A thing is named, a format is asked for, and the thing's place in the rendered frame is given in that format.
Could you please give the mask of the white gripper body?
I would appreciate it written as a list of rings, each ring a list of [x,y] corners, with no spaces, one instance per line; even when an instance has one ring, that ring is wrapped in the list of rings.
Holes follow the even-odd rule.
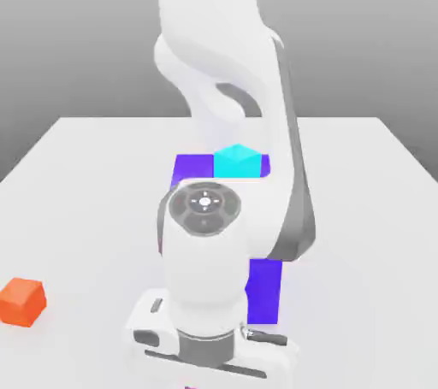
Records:
[[[218,368],[184,363],[144,348],[129,357],[142,389],[293,389],[294,346],[244,342],[236,357]]]

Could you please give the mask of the small orange cube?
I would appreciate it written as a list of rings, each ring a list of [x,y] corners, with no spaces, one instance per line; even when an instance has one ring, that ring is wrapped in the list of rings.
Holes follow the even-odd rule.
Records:
[[[41,281],[13,278],[0,291],[0,321],[18,327],[31,327],[46,305]]]

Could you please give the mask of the small cyan cube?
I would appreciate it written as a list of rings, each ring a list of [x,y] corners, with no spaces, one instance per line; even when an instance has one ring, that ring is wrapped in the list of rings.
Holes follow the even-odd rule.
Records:
[[[214,154],[215,178],[259,178],[262,154],[242,144],[234,144]]]

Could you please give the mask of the large purple box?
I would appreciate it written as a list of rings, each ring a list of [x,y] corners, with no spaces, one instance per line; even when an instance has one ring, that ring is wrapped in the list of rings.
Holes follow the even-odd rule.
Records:
[[[213,154],[178,154],[170,187],[191,178],[214,176]],[[248,297],[247,323],[275,325],[278,323],[281,295],[282,261],[252,259],[246,285]]]

